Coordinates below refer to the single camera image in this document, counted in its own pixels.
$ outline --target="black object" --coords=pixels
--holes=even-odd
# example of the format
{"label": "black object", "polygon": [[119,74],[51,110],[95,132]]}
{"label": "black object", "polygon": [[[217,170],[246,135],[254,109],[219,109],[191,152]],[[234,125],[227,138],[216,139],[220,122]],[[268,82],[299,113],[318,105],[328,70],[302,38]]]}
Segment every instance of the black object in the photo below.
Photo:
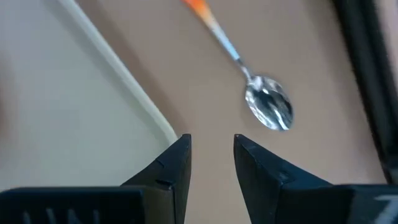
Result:
{"label": "black object", "polygon": [[[396,186],[332,185],[239,134],[234,158],[253,224],[398,223]],[[190,173],[191,137],[184,134],[120,187],[3,192],[0,223],[183,224]]]}
{"label": "black object", "polygon": [[332,185],[241,134],[234,158],[253,224],[398,223],[394,185]]}
{"label": "black object", "polygon": [[183,224],[191,176],[184,134],[121,187],[21,188],[0,194],[0,223]]}
{"label": "black object", "polygon": [[373,0],[333,0],[384,175],[398,183],[398,100]]}

